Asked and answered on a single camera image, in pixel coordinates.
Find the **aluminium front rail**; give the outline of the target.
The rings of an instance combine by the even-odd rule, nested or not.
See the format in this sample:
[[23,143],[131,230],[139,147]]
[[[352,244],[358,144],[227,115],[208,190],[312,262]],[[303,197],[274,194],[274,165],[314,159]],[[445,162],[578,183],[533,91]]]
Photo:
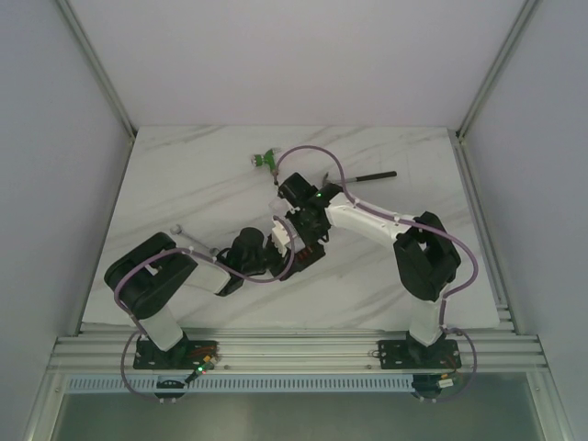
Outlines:
[[[125,326],[88,324],[77,336],[58,338],[48,368],[70,373],[116,373],[119,364],[132,366],[133,355],[122,353],[132,330]],[[394,332],[370,330],[189,329],[193,339],[218,344],[218,373],[298,374],[370,373],[379,369],[375,357],[380,340],[402,338]],[[548,361],[537,336],[512,330],[490,330],[459,337],[463,370],[480,373],[545,372]]]

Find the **clear plastic fuse box cover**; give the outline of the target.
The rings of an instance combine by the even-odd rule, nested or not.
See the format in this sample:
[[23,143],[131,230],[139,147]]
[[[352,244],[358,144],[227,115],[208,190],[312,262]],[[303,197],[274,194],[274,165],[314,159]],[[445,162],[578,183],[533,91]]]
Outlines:
[[268,204],[270,212],[276,216],[282,216],[289,211],[289,204],[283,198],[274,198]]

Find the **left aluminium frame post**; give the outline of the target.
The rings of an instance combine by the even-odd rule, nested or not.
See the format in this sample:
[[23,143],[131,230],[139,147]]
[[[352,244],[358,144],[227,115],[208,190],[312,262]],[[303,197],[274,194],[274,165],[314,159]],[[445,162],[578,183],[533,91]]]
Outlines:
[[80,18],[74,11],[71,2],[68,0],[56,0],[54,4],[57,6],[66,27],[71,31],[77,47],[87,62],[92,75],[108,102],[114,116],[119,121],[128,137],[132,141],[135,141],[138,130],[131,122],[130,115],[123,105],[119,93],[109,78],[103,63],[100,61],[99,56],[89,39]]

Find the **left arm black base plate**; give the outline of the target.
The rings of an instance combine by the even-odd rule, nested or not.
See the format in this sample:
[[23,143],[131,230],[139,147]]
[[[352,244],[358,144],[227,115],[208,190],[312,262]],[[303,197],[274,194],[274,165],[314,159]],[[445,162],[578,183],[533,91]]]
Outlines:
[[137,370],[193,370],[199,369],[218,353],[213,340],[184,338],[168,351],[163,351],[151,340],[136,344],[133,368]]

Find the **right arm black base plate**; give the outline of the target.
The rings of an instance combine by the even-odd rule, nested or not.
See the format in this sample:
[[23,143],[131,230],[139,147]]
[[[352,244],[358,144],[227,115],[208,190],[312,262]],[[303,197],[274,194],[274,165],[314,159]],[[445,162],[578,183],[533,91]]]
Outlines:
[[377,342],[376,357],[380,367],[387,370],[438,370],[462,367],[458,343],[440,337],[424,346],[410,335],[403,339]]

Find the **right aluminium frame post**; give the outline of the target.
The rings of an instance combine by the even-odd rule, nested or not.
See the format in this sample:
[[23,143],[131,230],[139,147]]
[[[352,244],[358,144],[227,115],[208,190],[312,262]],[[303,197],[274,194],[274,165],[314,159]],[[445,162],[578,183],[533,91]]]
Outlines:
[[481,113],[493,89],[498,84],[511,58],[514,56],[518,45],[541,4],[542,1],[540,0],[525,0],[521,5],[512,26],[507,32],[500,49],[494,57],[475,97],[469,105],[467,113],[456,131],[456,136],[459,141],[464,141],[471,131],[477,117]]

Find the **green spray gun toy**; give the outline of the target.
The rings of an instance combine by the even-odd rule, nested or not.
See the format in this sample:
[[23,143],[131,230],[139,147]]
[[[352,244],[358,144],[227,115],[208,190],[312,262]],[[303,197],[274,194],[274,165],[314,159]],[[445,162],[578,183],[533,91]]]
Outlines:
[[264,153],[256,153],[251,156],[251,164],[255,168],[265,167],[269,173],[277,176],[277,158],[279,149],[270,148]]

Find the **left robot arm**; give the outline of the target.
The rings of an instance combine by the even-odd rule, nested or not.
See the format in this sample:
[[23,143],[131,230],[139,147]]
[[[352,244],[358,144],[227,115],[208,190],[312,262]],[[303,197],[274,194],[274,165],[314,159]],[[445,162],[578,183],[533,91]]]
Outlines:
[[245,282],[269,284],[288,278],[300,261],[302,241],[291,227],[276,223],[270,235],[244,228],[232,246],[214,256],[179,248],[158,232],[112,264],[104,275],[115,302],[152,345],[155,359],[167,369],[187,361],[189,342],[168,307],[188,281],[218,297],[227,297]]

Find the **grey metal bolt tool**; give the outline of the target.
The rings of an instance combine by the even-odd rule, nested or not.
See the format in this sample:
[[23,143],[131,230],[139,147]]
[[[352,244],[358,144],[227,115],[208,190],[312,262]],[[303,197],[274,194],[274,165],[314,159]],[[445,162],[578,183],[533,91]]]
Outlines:
[[197,239],[194,235],[187,232],[181,224],[176,224],[174,227],[172,227],[169,230],[169,232],[172,235],[180,236],[180,237],[183,237],[183,238],[189,240],[192,244],[197,245],[202,250],[207,251],[209,253],[209,255],[211,255],[211,256],[216,256],[220,252],[220,250],[218,248],[207,246],[206,244],[201,242],[199,239]]

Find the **black fuse box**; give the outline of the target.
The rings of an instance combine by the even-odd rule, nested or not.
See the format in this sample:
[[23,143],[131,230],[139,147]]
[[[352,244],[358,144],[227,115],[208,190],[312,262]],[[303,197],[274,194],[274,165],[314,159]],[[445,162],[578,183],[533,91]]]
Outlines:
[[326,256],[324,246],[320,243],[308,245],[295,253],[294,261],[289,269],[288,276],[304,271]]

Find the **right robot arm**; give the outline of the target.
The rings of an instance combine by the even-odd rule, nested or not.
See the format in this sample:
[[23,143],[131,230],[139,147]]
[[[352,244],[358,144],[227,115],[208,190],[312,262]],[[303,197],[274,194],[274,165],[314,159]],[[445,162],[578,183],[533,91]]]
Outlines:
[[290,272],[300,272],[325,256],[332,228],[390,249],[401,284],[412,296],[407,356],[419,367],[437,359],[443,340],[441,295],[461,264],[440,219],[430,212],[416,218],[388,211],[378,215],[374,208],[362,208],[351,200],[341,186],[317,188],[298,173],[278,186],[277,195],[287,202],[288,210],[285,223],[277,222],[272,229],[271,239],[281,256],[294,258]]

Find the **aluminium frame post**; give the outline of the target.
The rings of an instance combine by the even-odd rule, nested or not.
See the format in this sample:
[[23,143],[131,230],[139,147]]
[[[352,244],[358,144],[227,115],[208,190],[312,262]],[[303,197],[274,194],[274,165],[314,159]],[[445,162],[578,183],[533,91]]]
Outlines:
[[87,62],[92,75],[108,102],[114,116],[119,121],[128,137],[132,141],[135,141],[138,130],[131,122],[130,115],[123,105],[119,93],[109,78],[103,63],[100,61],[99,56],[89,39],[80,18],[74,11],[71,2],[68,0],[56,0],[54,4],[57,6],[66,27],[71,31],[77,47]]
[[541,4],[542,1],[540,0],[525,0],[521,5],[512,26],[507,32],[500,49],[494,57],[475,97],[469,105],[467,113],[456,131],[456,136],[459,141],[464,141],[471,131],[477,117],[481,113],[493,89],[498,84],[511,58],[514,56],[518,45]]

